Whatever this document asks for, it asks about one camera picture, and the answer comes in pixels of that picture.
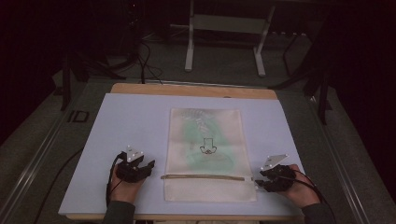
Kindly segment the green garment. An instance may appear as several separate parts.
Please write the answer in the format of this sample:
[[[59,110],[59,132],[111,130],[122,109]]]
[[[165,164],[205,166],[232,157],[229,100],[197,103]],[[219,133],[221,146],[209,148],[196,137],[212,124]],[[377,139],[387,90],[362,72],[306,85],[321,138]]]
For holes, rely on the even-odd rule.
[[[187,141],[186,162],[195,173],[227,174],[234,166],[229,140],[213,119],[187,120],[183,126]]]

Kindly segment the light blue table mat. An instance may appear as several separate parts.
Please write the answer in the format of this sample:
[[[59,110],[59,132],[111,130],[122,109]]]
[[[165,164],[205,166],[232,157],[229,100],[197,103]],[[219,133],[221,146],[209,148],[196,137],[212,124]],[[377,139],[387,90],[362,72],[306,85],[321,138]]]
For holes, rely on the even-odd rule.
[[[64,200],[60,214],[71,219],[101,217],[106,211],[106,182],[115,157],[127,147],[155,161],[136,200],[138,219],[276,219],[298,217],[301,212],[276,193],[258,191],[247,203],[168,202],[163,175],[168,147],[170,114],[174,108],[237,109],[247,140],[247,155],[256,178],[264,161],[284,155],[286,164],[300,158],[278,100],[216,97],[162,96],[145,94],[106,95]]]

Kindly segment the person's right hand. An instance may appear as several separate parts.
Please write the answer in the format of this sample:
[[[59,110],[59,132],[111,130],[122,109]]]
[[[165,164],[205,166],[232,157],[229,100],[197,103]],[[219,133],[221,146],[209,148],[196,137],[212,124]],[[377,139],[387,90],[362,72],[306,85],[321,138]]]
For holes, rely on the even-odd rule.
[[[313,190],[313,185],[304,176],[297,164],[291,164],[290,169],[296,174],[297,182],[286,191],[281,191],[280,195],[291,200],[297,207],[304,208],[308,205],[320,203],[320,198]]]

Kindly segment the white mesh zipper laundry bag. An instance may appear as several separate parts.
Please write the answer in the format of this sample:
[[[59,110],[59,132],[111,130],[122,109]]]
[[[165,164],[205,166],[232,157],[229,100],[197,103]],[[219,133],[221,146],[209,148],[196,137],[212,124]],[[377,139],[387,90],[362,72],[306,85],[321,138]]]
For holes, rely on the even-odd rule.
[[[195,173],[186,162],[187,120],[213,119],[229,140],[235,166],[227,174]],[[170,115],[164,198],[168,202],[250,203],[257,200],[241,115],[235,109],[173,108]]]

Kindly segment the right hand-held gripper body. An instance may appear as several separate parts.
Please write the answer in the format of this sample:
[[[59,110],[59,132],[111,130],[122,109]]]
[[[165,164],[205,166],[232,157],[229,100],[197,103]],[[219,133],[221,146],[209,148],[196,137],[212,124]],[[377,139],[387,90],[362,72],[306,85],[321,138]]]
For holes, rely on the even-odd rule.
[[[280,164],[288,156],[288,154],[281,154],[267,157],[261,171],[270,170],[274,174],[273,180],[269,180],[264,177],[264,181],[271,182],[271,189],[268,192],[286,191],[293,185],[293,180],[295,179],[296,174],[288,165]]]

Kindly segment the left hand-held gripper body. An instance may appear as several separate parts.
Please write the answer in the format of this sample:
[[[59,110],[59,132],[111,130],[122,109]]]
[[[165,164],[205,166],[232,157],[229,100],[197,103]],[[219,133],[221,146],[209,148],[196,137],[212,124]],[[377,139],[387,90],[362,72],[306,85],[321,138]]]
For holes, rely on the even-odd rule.
[[[119,179],[128,183],[136,183],[136,176],[140,170],[145,170],[144,167],[139,167],[139,164],[144,159],[142,151],[138,151],[131,146],[127,146],[120,154],[121,162],[118,164],[118,171],[116,175]]]

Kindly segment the person's left hand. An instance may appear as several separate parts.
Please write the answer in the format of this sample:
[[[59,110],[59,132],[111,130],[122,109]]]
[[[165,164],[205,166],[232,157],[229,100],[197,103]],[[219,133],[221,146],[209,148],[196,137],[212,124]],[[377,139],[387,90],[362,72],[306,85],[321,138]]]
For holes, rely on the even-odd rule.
[[[136,183],[128,183],[119,179],[116,175],[118,166],[114,167],[112,178],[110,181],[109,200],[111,202],[126,202],[134,204],[137,193],[145,182],[144,179]]]

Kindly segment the white metal stand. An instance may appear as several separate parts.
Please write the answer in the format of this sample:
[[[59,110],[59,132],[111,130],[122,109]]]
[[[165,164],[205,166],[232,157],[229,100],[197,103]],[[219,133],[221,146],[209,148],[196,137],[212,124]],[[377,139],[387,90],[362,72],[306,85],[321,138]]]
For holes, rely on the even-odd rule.
[[[187,72],[192,70],[194,55],[194,31],[207,30],[231,33],[244,33],[260,35],[260,42],[253,48],[253,55],[259,77],[265,77],[266,72],[262,59],[262,48],[266,37],[269,34],[269,28],[272,18],[275,14],[276,6],[271,5],[266,13],[265,19],[237,18],[218,15],[196,14],[194,12],[194,0],[190,0],[189,13],[189,39],[184,69]]]

